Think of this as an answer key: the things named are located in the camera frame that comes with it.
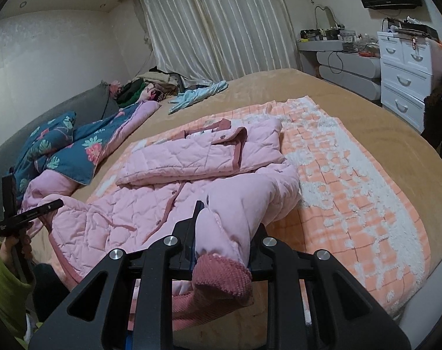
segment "silver screw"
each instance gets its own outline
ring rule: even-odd
[[[109,257],[113,260],[118,260],[118,259],[122,258],[123,255],[124,255],[124,252],[121,249],[114,249],[114,250],[111,250],[111,252],[109,253]]]
[[[177,243],[177,238],[174,236],[167,236],[163,242],[166,246],[173,246]]]
[[[326,250],[318,250],[317,251],[317,257],[320,260],[328,260],[330,258],[330,256],[331,255]]]
[[[276,246],[276,244],[278,243],[277,240],[275,240],[273,237],[266,237],[263,238],[263,244],[267,247],[273,247]]]

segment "pink quilted jacket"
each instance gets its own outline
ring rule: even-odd
[[[43,199],[64,201],[47,226],[66,275],[78,283],[110,250],[148,248],[191,217],[200,199],[205,209],[196,222],[197,264],[191,282],[173,283],[173,327],[246,305],[251,238],[260,222],[285,217],[300,199],[297,171],[279,150],[281,128],[278,119],[238,128],[222,120],[136,148],[115,180],[119,189],[92,204],[60,195]]]

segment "pile of clothes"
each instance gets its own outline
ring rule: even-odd
[[[126,108],[140,101],[161,102],[168,96],[178,92],[179,86],[175,76],[160,73],[146,72],[136,76],[126,85],[113,81],[111,93],[120,108]]]

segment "green sleeve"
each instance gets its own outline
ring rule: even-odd
[[[31,290],[32,286],[19,281],[0,257],[0,319],[17,338],[23,338],[27,330],[25,303]]]
[[[147,83],[143,83],[140,89],[137,92],[135,92],[129,100],[118,104],[118,106],[120,108],[127,108],[128,106],[135,104],[140,98],[141,93],[143,92],[143,90],[146,88],[147,85],[148,85]]]
[[[19,344],[22,345],[22,347],[23,347],[25,350],[27,350],[27,343],[26,343],[23,339],[17,338],[17,341],[19,342]]]

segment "striped curtain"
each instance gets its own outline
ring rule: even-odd
[[[141,0],[157,66],[187,86],[297,67],[283,0]]]

